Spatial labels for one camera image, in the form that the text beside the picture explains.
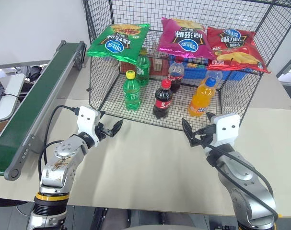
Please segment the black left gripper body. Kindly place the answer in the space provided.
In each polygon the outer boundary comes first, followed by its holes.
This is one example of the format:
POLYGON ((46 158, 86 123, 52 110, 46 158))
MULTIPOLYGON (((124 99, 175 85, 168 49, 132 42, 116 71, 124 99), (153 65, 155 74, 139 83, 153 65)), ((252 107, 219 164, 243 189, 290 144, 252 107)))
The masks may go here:
POLYGON ((108 129, 105 129, 104 125, 101 122, 99 122, 98 125, 95 127, 95 134, 98 137, 99 141, 102 141, 107 136, 112 136, 112 132, 108 129))

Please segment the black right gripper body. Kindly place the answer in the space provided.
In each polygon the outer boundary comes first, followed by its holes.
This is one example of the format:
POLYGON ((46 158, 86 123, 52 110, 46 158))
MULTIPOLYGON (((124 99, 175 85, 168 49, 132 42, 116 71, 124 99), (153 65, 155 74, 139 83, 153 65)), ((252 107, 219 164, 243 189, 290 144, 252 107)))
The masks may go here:
POLYGON ((210 144, 213 141, 213 135, 216 133, 216 125, 207 125, 195 132, 195 135, 199 135, 198 142, 200 144, 210 144))

